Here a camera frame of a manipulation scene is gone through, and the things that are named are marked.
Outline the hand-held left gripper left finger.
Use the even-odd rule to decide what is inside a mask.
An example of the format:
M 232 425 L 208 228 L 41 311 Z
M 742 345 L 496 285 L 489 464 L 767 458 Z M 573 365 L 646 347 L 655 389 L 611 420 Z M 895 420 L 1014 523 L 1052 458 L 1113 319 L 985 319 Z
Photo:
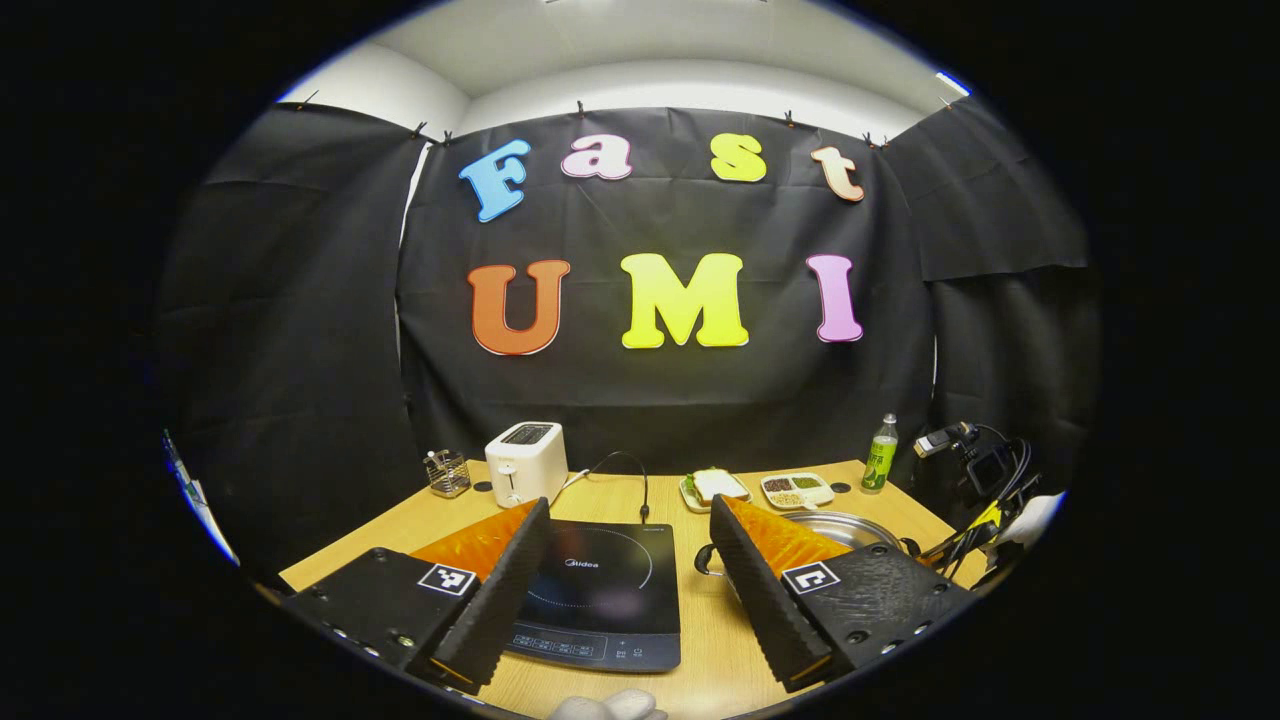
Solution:
M 536 498 L 412 553 L 372 547 L 284 610 L 385 669 L 475 694 L 492 682 L 552 536 Z

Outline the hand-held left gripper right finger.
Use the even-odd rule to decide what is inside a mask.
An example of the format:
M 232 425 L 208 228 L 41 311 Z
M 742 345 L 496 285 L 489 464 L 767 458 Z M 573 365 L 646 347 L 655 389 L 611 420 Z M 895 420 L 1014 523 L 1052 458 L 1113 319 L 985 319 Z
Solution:
M 876 667 L 979 598 L 895 541 L 854 550 L 740 498 L 713 498 L 709 532 L 708 550 L 788 692 Z

